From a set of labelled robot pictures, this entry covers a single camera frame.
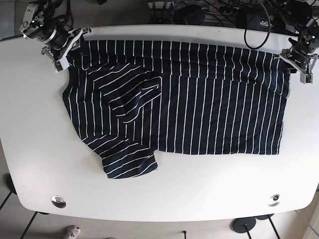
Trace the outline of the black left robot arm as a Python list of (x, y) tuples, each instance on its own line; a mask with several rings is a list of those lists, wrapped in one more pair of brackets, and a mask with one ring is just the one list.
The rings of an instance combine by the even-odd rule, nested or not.
[[(259, 46), (250, 46), (247, 30), (262, 30), (266, 22), (267, 35)], [(314, 17), (312, 5), (305, 0), (255, 0), (240, 8), (236, 15), (236, 26), (244, 29), (244, 42), (249, 49), (257, 50), (267, 42), (270, 33), (289, 35), (291, 46), (275, 55), (290, 65), (291, 73), (300, 73), (304, 84), (313, 82), (312, 70), (319, 55), (319, 23)]]

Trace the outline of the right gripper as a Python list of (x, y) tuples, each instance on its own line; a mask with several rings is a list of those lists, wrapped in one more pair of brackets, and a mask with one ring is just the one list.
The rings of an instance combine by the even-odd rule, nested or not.
[(84, 49), (84, 35), (91, 32), (90, 28), (79, 28), (70, 32), (54, 29), (53, 36), (43, 42), (46, 46), (42, 48), (41, 54), (48, 56), (52, 64), (61, 58), (69, 60), (85, 56), (88, 51)]

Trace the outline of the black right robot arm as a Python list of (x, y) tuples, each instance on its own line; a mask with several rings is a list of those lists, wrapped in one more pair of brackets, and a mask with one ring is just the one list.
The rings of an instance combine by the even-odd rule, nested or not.
[(55, 10), (63, 3), (62, 0), (30, 2), (19, 28), (23, 38), (35, 39), (45, 45), (41, 54), (52, 60), (58, 72), (70, 66), (69, 60), (87, 55), (83, 36), (91, 32), (90, 28), (73, 27), (74, 19), (69, 0), (66, 2), (66, 13), (55, 15)]

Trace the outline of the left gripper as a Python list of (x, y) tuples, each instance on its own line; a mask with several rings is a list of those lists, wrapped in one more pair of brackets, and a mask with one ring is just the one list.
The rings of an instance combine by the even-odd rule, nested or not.
[(301, 77), (313, 77), (312, 70), (318, 60), (316, 53), (305, 54), (295, 49), (283, 49), (280, 54), (274, 56), (274, 59), (282, 59), (290, 64), (294, 69), (300, 72)]

